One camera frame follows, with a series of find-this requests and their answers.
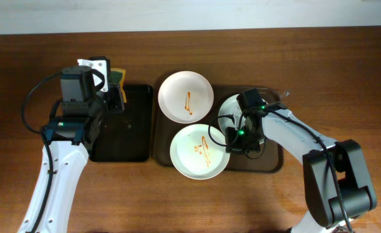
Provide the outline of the green yellow sponge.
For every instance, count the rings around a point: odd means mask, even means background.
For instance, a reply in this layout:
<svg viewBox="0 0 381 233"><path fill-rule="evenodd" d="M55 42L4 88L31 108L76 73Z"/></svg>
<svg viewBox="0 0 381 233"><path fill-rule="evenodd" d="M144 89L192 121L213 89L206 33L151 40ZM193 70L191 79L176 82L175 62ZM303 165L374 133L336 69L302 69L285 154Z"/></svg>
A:
<svg viewBox="0 0 381 233"><path fill-rule="evenodd" d="M117 86L120 93L121 103L126 103L124 91L125 69L111 68L110 75L108 76L108 81L110 85Z"/></svg>

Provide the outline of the white plate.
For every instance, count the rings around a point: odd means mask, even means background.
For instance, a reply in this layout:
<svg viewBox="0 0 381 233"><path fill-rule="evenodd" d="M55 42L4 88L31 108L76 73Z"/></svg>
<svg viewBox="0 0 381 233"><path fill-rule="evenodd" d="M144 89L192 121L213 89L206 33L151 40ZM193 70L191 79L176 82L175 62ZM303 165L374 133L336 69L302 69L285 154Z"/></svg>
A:
<svg viewBox="0 0 381 233"><path fill-rule="evenodd" d="M192 124L173 137L170 159L176 170L190 179L211 179L219 175L230 160L230 154L218 143L225 143L220 130L206 124Z"/></svg>
<svg viewBox="0 0 381 233"><path fill-rule="evenodd" d="M213 87L201 74L179 71L168 76L158 90L158 105L170 120L192 124L212 109Z"/></svg>
<svg viewBox="0 0 381 233"><path fill-rule="evenodd" d="M242 109L239 106L237 97L234 94L228 97L220 106L217 122L219 128L225 136L224 145L237 146L237 143L248 135L245 127L245 116L241 117Z"/></svg>

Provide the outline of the white plate bottom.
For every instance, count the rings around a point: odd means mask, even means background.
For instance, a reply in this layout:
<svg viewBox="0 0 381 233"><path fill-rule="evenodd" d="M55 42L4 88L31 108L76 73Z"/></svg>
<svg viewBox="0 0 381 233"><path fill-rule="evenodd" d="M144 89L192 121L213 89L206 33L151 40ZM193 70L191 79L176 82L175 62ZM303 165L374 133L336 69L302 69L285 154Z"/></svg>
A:
<svg viewBox="0 0 381 233"><path fill-rule="evenodd" d="M190 179L211 179L219 175L230 160L230 154L218 143L225 143L220 130L206 124L192 124L173 137L170 159L176 170Z"/></svg>

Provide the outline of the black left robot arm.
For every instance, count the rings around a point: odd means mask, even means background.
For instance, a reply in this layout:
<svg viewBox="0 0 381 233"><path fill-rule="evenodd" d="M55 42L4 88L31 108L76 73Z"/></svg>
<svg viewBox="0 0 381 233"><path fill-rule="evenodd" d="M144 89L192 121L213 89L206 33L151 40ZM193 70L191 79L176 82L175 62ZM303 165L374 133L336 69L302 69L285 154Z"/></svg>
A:
<svg viewBox="0 0 381 233"><path fill-rule="evenodd" d="M20 232L66 232L74 194L106 115L124 111L125 70L106 73L90 66L64 68L62 97L49 122L36 131L43 142L36 187Z"/></svg>

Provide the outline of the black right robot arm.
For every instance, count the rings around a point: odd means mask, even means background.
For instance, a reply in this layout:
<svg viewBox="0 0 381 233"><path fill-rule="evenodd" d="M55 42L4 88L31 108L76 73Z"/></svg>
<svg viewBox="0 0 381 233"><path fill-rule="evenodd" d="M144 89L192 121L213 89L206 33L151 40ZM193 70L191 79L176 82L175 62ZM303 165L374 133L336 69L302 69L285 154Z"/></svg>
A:
<svg viewBox="0 0 381 233"><path fill-rule="evenodd" d="M257 89L236 97L237 128L226 130L226 150L247 155L272 140L303 166L307 212L289 232L352 232L351 221L376 208L377 198L362 148L340 142L298 120L280 102L266 104Z"/></svg>

